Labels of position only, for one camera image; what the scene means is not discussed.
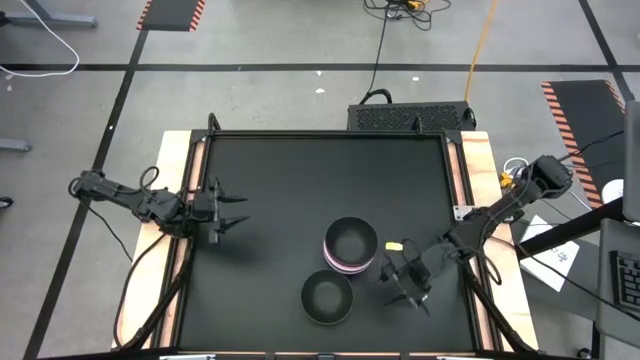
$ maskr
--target floor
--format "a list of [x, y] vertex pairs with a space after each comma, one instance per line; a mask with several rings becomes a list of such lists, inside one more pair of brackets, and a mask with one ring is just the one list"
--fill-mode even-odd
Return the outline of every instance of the floor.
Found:
[[[432, 0], [432, 6], [439, 1]], [[92, 166], [103, 134], [113, 136], [104, 163], [107, 176], [134, 184], [155, 163], [164, 131], [203, 128], [211, 111], [225, 129], [344, 129], [347, 106], [361, 99], [371, 81], [382, 27], [381, 20], [363, 12], [361, 0], [211, 0], [195, 33], [152, 32], [143, 42], [135, 24], [144, 0], [47, 3], [56, 11], [95, 15], [100, 26], [58, 31], [79, 53], [80, 71], [42, 79], [0, 77], [2, 136], [28, 138], [34, 146], [27, 154], [0, 153], [7, 169], [0, 189], [16, 201], [0, 213], [0, 349], [6, 359], [25, 353], [72, 230], [77, 202], [66, 186]], [[427, 33], [409, 22], [390, 22], [380, 62], [398, 64], [399, 71], [379, 72], [376, 85], [398, 102], [462, 99], [467, 73], [450, 64], [470, 63], [490, 4], [455, 1], [435, 14]], [[621, 67], [605, 57], [584, 4]], [[21, 10], [21, 5], [0, 0], [0, 9]], [[542, 81], [607, 79], [624, 87], [611, 70], [628, 70], [623, 79], [640, 94], [638, 12], [635, 0], [499, 3], [479, 63], [501, 66], [475, 74], [470, 98], [479, 129], [490, 134], [498, 167], [512, 156], [532, 160], [566, 153]], [[129, 66], [136, 43], [143, 48], [133, 60], [141, 65]], [[20, 64], [18, 69], [57, 69], [73, 62], [40, 28], [1, 28], [0, 49], [0, 64]], [[122, 86], [129, 80], [130, 87]], [[554, 204], [569, 216], [585, 211], [570, 196]], [[114, 206], [95, 209], [132, 251], [137, 221]], [[534, 214], [551, 223], [565, 220], [544, 204], [527, 208], [527, 217]], [[597, 236], [587, 240], [597, 243]], [[104, 226], [88, 216], [39, 356], [108, 350], [128, 267]], [[590, 344], [587, 320], [533, 297], [529, 304], [541, 349], [568, 356]], [[640, 354], [620, 343], [608, 346], [611, 359]]]

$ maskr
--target black mat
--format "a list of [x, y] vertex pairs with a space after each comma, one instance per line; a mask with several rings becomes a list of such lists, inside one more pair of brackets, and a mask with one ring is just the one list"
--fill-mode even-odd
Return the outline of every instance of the black mat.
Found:
[[251, 219], [225, 235], [222, 247], [196, 243], [178, 345], [205, 351], [428, 352], [471, 351], [464, 291], [457, 270], [437, 279], [431, 317], [375, 285], [380, 258], [352, 278], [354, 305], [335, 326], [303, 312], [305, 279], [327, 268], [328, 226], [358, 216], [385, 240], [421, 246], [452, 225], [451, 188], [438, 140], [293, 140], [218, 138], [208, 171], [249, 202], [224, 216]]
[[[542, 85], [569, 152], [624, 129], [622, 103], [605, 80], [558, 81]], [[624, 177], [624, 137], [594, 145], [571, 158], [592, 207], [611, 180]]]
[[149, 0], [138, 30], [196, 31], [205, 0]]

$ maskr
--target orange and black striped mat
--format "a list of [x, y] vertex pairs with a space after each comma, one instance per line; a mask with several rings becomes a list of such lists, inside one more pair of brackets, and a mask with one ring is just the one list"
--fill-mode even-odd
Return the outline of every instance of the orange and black striped mat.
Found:
[[148, 0], [138, 30], [196, 31], [205, 0]]
[[542, 91], [589, 204], [602, 206], [604, 186], [624, 176], [624, 137], [580, 149], [624, 129], [620, 97], [606, 80], [543, 82]]

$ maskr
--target keyboard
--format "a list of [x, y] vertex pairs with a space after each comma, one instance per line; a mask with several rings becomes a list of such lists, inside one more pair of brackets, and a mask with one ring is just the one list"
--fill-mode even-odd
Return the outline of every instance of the keyboard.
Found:
[[614, 302], [640, 311], [640, 254], [612, 251], [610, 256]]

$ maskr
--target yellow object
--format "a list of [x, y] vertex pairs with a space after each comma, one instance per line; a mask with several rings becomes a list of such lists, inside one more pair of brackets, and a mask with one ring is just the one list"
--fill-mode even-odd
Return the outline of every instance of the yellow object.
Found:
[[473, 70], [476, 67], [476, 61], [478, 61], [478, 55], [480, 55], [480, 49], [484, 45], [484, 40], [487, 37], [487, 33], [489, 32], [489, 27], [491, 26], [491, 21], [493, 20], [493, 15], [496, 12], [496, 7], [498, 7], [498, 0], [493, 0], [491, 3], [491, 9], [489, 9], [489, 15], [487, 15], [487, 19], [484, 21], [484, 26], [482, 28], [482, 35], [480, 35], [480, 40], [478, 40], [478, 45], [476, 45], [476, 52], [473, 54], [473, 60], [471, 61], [471, 69], [469, 69], [469, 76], [467, 77], [467, 87], [464, 90], [464, 100], [469, 102], [469, 89], [471, 89], [471, 78], [473, 77]]
[[402, 246], [402, 244], [400, 243], [394, 243], [389, 241], [386, 244], [384, 244], [384, 248], [385, 250], [389, 250], [389, 251], [402, 251], [402, 249], [404, 249], [404, 246]]
[[513, 184], [513, 178], [506, 172], [500, 174], [500, 188], [504, 189]]
[[424, 6], [425, 2], [422, 1], [407, 1], [407, 3], [409, 4], [409, 7], [411, 8], [411, 10], [418, 10], [420, 8], [420, 6]]

